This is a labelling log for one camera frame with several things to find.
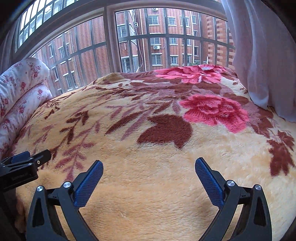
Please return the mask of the rolled floral white quilt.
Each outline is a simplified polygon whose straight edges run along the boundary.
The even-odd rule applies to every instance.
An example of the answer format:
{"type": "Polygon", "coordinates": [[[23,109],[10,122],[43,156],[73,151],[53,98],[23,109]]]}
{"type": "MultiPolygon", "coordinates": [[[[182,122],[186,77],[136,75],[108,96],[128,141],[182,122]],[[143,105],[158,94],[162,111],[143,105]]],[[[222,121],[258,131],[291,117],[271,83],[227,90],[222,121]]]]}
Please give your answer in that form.
{"type": "Polygon", "coordinates": [[[49,76],[47,65],[32,57],[1,74],[1,157],[36,109],[52,98],[45,85],[49,76]]]}

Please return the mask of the floral plush bed blanket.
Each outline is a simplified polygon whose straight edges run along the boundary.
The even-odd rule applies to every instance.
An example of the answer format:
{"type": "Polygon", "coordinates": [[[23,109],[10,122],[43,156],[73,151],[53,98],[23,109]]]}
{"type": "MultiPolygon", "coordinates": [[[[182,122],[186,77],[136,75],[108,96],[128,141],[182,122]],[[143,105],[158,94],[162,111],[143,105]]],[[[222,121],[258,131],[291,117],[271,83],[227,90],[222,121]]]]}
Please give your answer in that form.
{"type": "Polygon", "coordinates": [[[95,160],[103,176],[81,214],[99,240],[198,240],[218,209],[194,164],[262,186],[273,240],[295,219],[295,124],[256,106],[226,69],[111,73],[40,106],[12,153],[50,150],[16,191],[24,230],[36,187],[59,187],[95,160]]]}

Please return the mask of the sheer white right curtain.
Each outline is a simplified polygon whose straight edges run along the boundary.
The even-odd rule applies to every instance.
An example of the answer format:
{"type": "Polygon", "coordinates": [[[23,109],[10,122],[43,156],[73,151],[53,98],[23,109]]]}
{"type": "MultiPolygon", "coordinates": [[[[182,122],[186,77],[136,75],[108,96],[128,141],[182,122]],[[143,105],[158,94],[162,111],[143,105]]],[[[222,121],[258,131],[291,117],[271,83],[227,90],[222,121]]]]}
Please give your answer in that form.
{"type": "Polygon", "coordinates": [[[295,121],[295,41],[262,1],[222,1],[236,47],[233,65],[251,100],[295,121]]]}

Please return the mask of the metal window frame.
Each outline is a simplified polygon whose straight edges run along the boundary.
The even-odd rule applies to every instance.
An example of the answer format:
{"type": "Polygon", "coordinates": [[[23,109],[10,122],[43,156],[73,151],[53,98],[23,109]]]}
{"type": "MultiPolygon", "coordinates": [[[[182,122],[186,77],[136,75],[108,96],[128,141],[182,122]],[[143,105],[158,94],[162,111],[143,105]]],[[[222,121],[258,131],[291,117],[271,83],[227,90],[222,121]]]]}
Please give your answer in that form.
{"type": "Polygon", "coordinates": [[[221,1],[32,1],[4,42],[7,67],[34,57],[54,96],[112,72],[233,67],[221,1]]]}

